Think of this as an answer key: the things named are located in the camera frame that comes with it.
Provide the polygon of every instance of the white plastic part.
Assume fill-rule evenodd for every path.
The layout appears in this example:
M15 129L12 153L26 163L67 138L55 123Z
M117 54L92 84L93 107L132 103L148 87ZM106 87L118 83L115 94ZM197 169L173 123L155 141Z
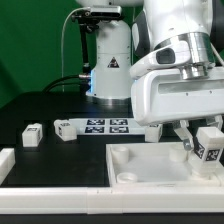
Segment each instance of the white plastic part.
M145 141L159 142L163 133L163 125L152 125L145 127Z
M188 152L180 146L174 146L169 150L169 159L172 162L183 163L187 160Z
M55 133L63 141L71 141L77 139L75 126L71 125L68 120L56 120L54 122Z
M116 165L112 162L111 149L117 146L107 145L107 165L110 184L115 183L113 187L1 188L0 214L224 212L224 168L221 164L209 180L189 178L188 184L180 181L178 185L180 187L167 182L161 184L161 181L159 184L149 185L142 183L144 173L152 174L154 178L162 177L161 175L166 178L167 173L170 178L172 172L174 172L173 177L180 175L183 170L178 168L183 163L174 162L174 167L167 170L165 174L161 172L164 167L160 165L166 165L165 162L169 161L169 148L177 147L184 150L182 143L121 145L131 150L131 160L139 156L146 160L152 157L152 161L155 157L163 159L165 156L167 160L161 161L157 167L154 167L154 164L157 163L154 161L153 170L143 170L143 175L142 172L138 175L138 182L118 184L115 173L120 174L125 170L120 172L114 169Z
M206 33L205 6L201 0L147 0L144 10L151 34L151 49L164 40L186 33Z
M87 96L100 100L130 98L132 80L131 31L123 21L99 23L97 31L97 64L91 73Z
M41 124L30 124L22 133L23 147L37 147L43 137Z
M175 62L173 64L159 64L157 61L157 53L165 49L172 49L175 54ZM174 44L160 48L147 54L136 62L130 69L130 75L133 79L139 79L146 75L150 70L172 68L178 65L186 64L191 59L190 49L186 41L177 41Z
M134 25L132 26L132 39L133 39L134 48L136 50L139 44L139 30L136 23L134 23Z
M216 127L200 127L196 137L205 148L224 148L224 134Z
M129 160L129 149L124 146L115 147L112 150L113 162L117 164L125 164Z
M203 18L206 24L208 33L211 33L213 22L213 0L206 0L202 2Z
M122 7L135 7L141 6L144 3L144 0L112 0L114 5L120 5Z
M147 126L223 114L223 72L209 69L209 79L200 80L183 80L179 69L149 72L132 86L135 120Z
M120 6L96 6L90 8L90 15L92 16L101 16L102 13L109 14L110 16L114 17L114 19L119 18L122 16L122 9Z
M110 0L76 0L81 6L91 7L94 5L109 5Z
M15 165L15 152L13 148L5 148L0 151L0 185Z
M209 178L217 169L224 148L224 134L216 127L199 128L199 148L191 153L189 164L195 178Z

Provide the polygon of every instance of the white platform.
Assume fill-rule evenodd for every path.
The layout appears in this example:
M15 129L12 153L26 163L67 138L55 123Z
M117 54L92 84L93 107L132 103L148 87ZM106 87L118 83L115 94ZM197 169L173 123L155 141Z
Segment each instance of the white platform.
M111 150L117 146L121 145L107 145L111 187L2 188L0 214L224 212L221 165L210 180L197 181L189 178L190 168L185 162L176 161L171 166L167 159L169 148L182 147L182 143L122 145L130 148L128 162L123 165L112 160ZM176 159L181 157L171 156L171 160ZM116 175L120 172L136 172L138 181L118 184Z

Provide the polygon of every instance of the small white cube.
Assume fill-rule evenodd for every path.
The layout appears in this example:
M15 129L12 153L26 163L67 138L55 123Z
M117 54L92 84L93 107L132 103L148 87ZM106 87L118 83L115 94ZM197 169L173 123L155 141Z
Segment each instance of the small white cube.
M205 148L224 148L224 134L216 127L201 127L198 129L196 137Z
M151 125L145 128L146 142L159 142L163 133L163 125Z
M30 124L22 134L23 147L37 147L43 137L41 124Z
M55 133L63 141L71 141L77 139L76 128L71 125L68 120L56 120L54 122Z

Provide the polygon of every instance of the small white object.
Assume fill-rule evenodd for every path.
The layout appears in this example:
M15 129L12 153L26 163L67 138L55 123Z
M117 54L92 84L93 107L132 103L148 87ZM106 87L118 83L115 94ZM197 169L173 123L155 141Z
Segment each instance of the small white object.
M37 147L43 137L41 124L30 124L22 134L23 147Z
M120 184L136 183L138 177L134 173L120 173L117 175L117 182Z
M56 120L54 122L55 133L63 141L71 141L77 139L76 128L71 125L68 120Z
M13 148L5 148L0 152L0 185L15 164Z
M163 125L150 125L145 128L146 142L159 142L163 133Z
M129 149L124 146L115 147L112 150L113 162L116 164L125 164L129 160Z

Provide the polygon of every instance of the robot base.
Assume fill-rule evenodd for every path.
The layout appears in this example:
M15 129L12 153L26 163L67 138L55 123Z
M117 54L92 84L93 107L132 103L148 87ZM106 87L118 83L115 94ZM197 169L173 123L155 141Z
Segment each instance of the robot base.
M104 99L104 98L98 98L96 96L86 95L86 100L91 103L96 103L99 105L130 105L131 104L131 98L126 99Z

